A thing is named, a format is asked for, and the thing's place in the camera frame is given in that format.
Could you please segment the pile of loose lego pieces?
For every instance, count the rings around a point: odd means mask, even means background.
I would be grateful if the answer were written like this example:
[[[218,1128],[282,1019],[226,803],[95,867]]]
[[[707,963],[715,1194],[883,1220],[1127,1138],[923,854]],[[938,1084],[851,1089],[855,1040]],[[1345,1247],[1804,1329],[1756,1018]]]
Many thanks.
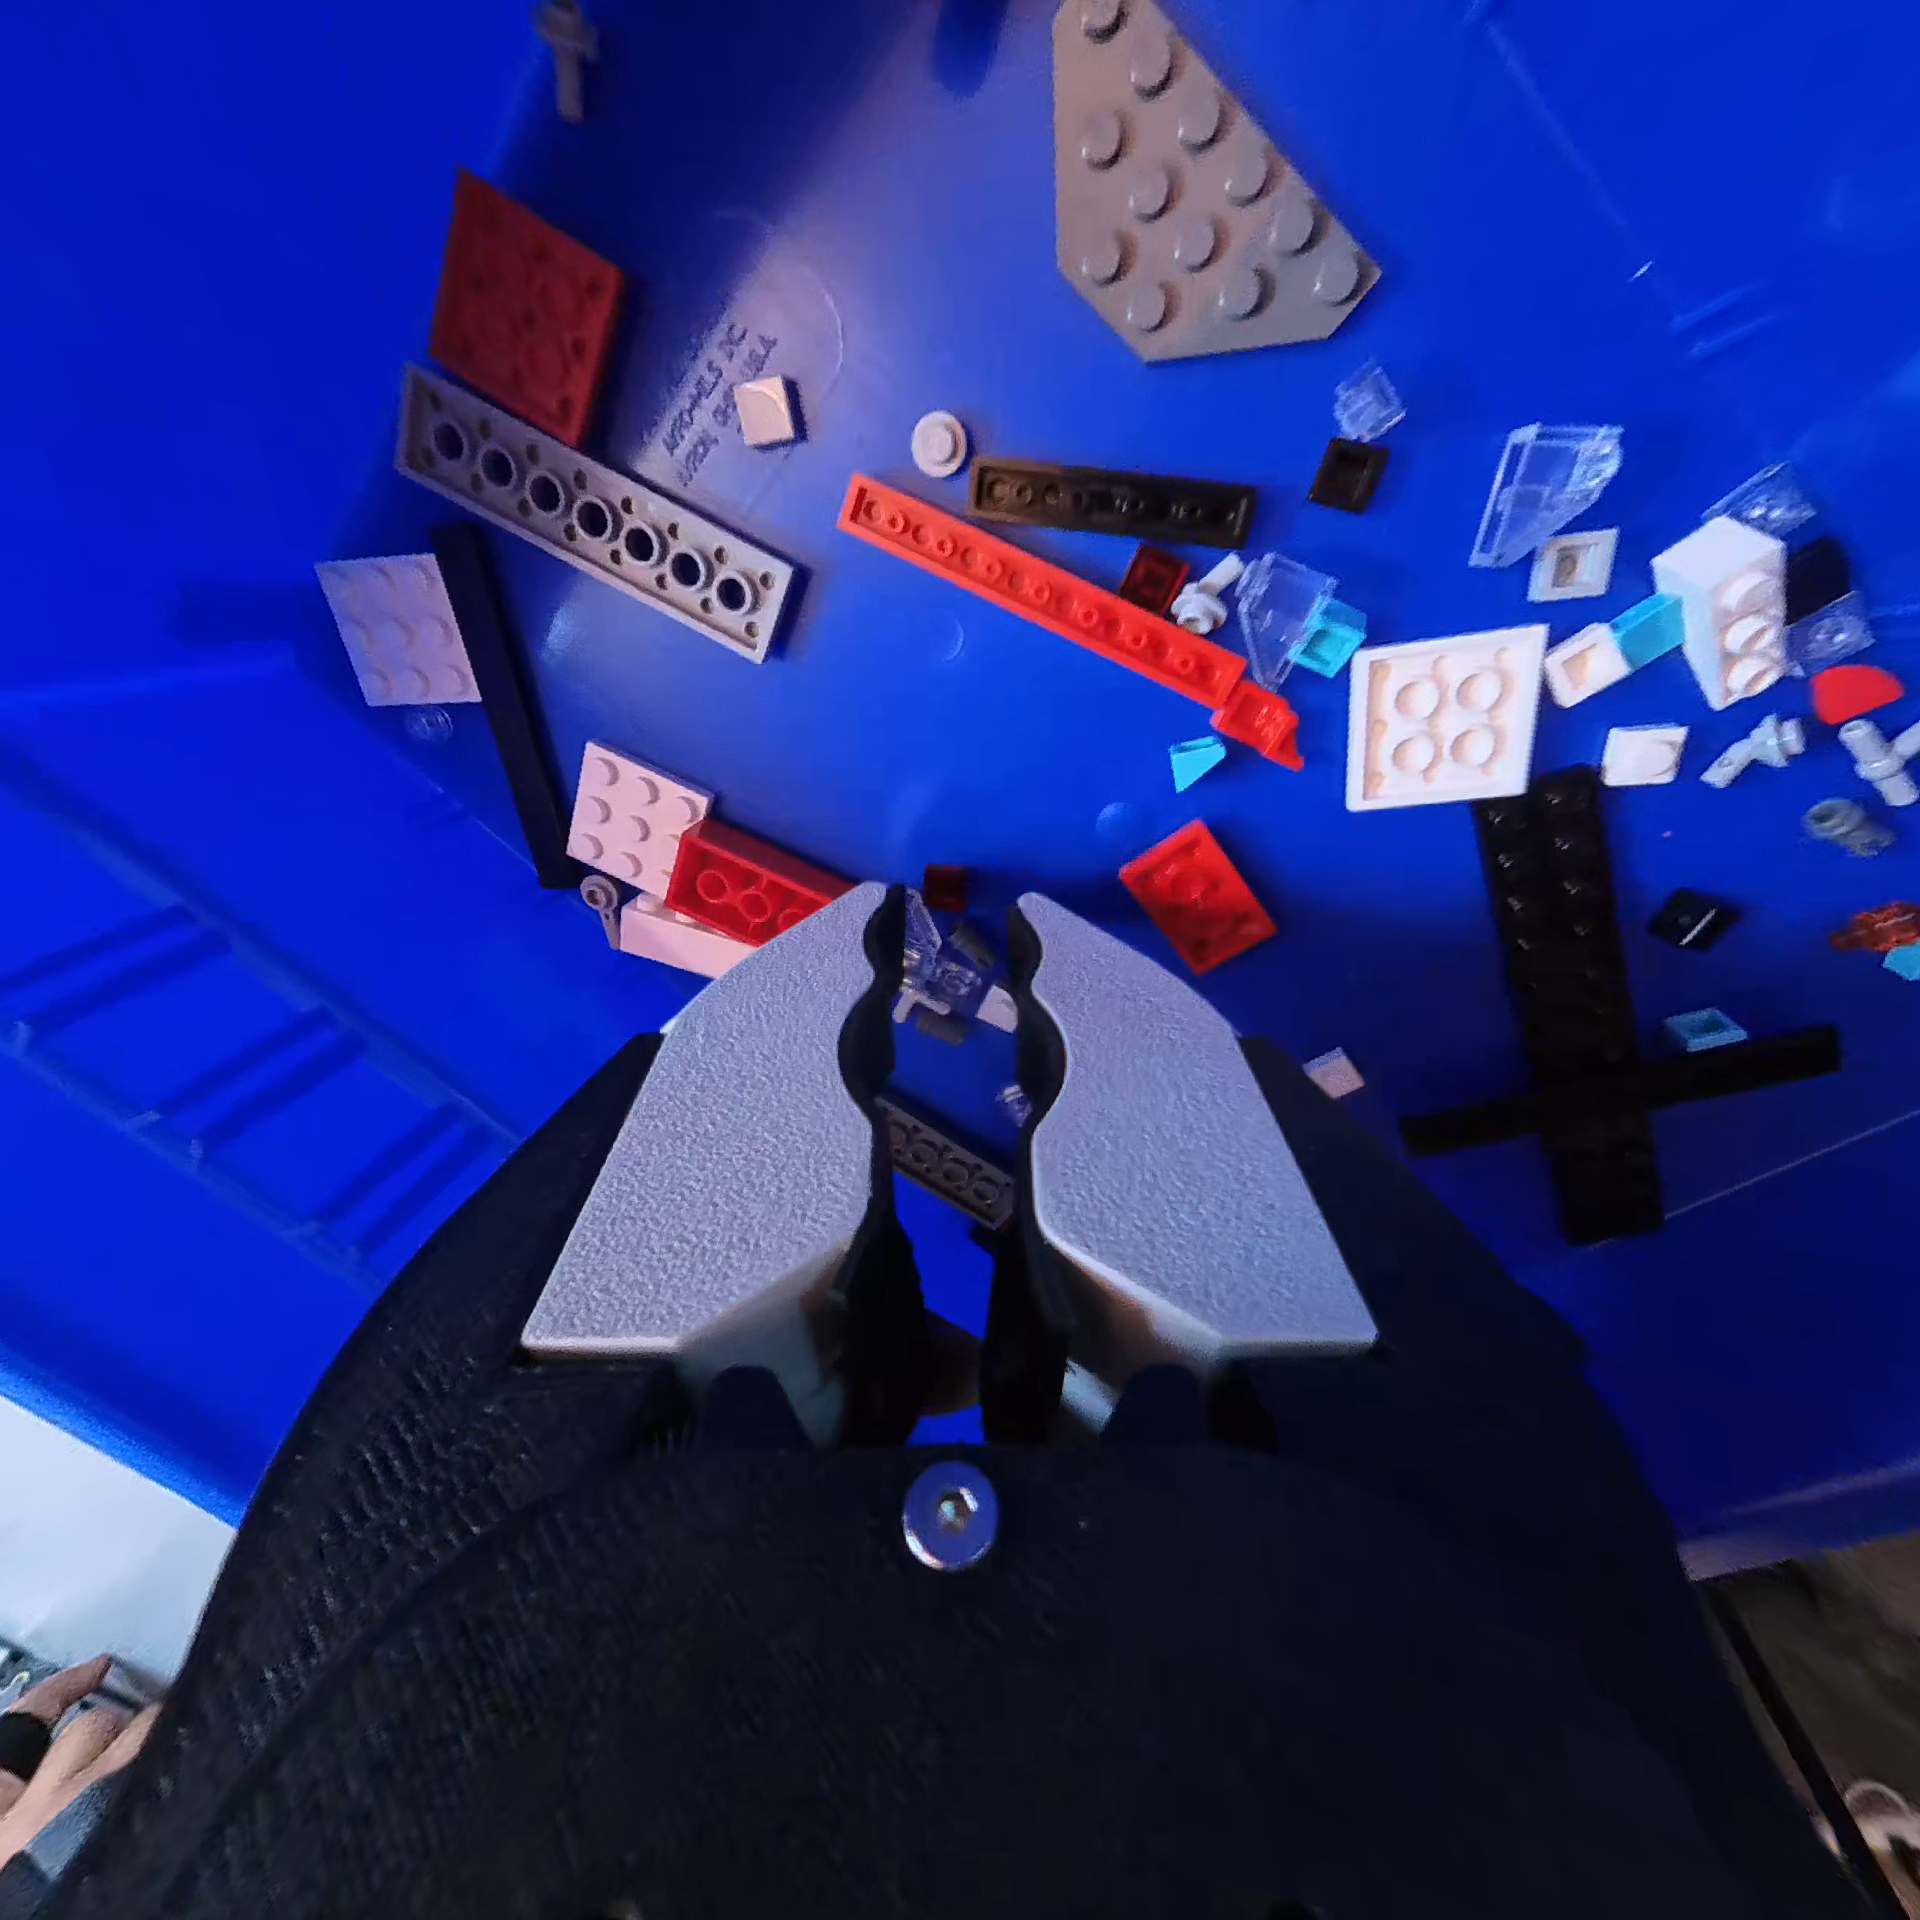
[[[1459,182],[1466,100],[1440,80],[1444,4],[1335,4],[1359,52],[1274,30],[1343,124],[1364,186],[1423,219],[1382,263],[1259,108],[1194,41],[1192,4],[1047,4],[987,119],[890,95],[873,158],[823,193],[872,254],[897,347],[967,424],[832,424],[881,324],[793,231],[754,254],[647,418],[612,424],[620,275],[514,196],[459,176],[427,369],[401,377],[396,472],[470,543],[539,553],[528,641],[649,656],[673,617],[754,673],[715,710],[776,775],[780,832],[866,834],[902,806],[930,908],[1044,870],[1155,921],[1188,971],[1271,959],[1248,857],[1281,844],[1327,897],[1401,914],[1427,888],[1419,810],[1471,810],[1504,924],[1520,1094],[1417,1112],[1417,1158],[1534,1142],[1574,1247],[1673,1216],[1655,1113],[1806,1094],[1833,1015],[1748,1039],[1719,1014],[1657,1050],[1625,986],[1601,872],[1604,791],[1673,787],[1690,737],[1655,713],[1561,740],[1564,716],[1652,680],[1727,730],[1700,782],[1787,764],[1802,735],[1871,760],[1915,668],[1872,656],[1865,506],[1800,447],[1694,506],[1697,435],[1625,418],[1616,313],[1553,288],[1574,247],[1513,128]]]

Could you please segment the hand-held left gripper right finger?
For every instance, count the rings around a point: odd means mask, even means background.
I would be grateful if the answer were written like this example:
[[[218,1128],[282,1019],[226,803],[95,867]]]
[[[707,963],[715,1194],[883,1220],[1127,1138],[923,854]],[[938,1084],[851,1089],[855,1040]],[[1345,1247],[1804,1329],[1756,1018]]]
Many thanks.
[[[1144,1372],[1368,1353],[1377,1319],[1233,1023],[1043,894],[1009,924],[1015,1223],[985,1338],[985,1434],[1043,1442],[1072,1368]]]

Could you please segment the large blue plastic bin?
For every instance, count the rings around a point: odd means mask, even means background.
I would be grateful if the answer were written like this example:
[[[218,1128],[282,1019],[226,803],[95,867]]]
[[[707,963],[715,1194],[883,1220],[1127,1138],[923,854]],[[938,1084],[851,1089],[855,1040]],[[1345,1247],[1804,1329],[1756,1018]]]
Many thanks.
[[[1345,810],[1345,682],[1305,769],[841,535],[928,409],[987,452],[1259,491],[1259,546],[1379,641],[1529,614],[1471,564],[1504,438],[1624,430],[1587,524],[1616,586],[1754,472],[1822,500],[1915,700],[1915,4],[1169,4],[1375,252],[1318,347],[1147,369],[1054,262],[1054,4],[592,4],[587,118],[528,4],[6,4],[6,963],[154,911],[120,834],[450,1090],[299,1014],[202,926],[17,1004],[283,1239],[6,1060],[7,1368],[235,1519],[371,1286],[689,983],[542,890],[488,718],[366,710],[316,564],[427,545],[394,470],[454,188],[497,182],[628,280],[592,447],[806,571],[740,664],[494,540],[563,779],[590,737],[854,881],[970,870],[1170,961],[1118,881],[1206,822],[1281,935],[1206,976],[1369,1120],[1522,1079],[1464,806]]]

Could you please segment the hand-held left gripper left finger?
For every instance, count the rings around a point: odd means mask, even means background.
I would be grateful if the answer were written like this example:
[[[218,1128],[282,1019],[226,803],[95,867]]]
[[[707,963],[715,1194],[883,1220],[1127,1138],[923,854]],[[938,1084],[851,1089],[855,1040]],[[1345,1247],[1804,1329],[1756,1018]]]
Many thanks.
[[[539,1361],[780,1378],[822,1442],[920,1420],[920,1271],[875,1096],[895,1067],[905,894],[858,884],[664,1031],[527,1322]]]

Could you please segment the small clear lego piece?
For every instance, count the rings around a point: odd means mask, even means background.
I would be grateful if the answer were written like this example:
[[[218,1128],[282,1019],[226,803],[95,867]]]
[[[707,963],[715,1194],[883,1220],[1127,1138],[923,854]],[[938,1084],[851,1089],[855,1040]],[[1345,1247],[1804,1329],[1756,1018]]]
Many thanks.
[[[994,948],[972,924],[959,921],[942,931],[918,897],[908,899],[902,986],[908,1014],[974,1019],[987,999],[994,967]]]

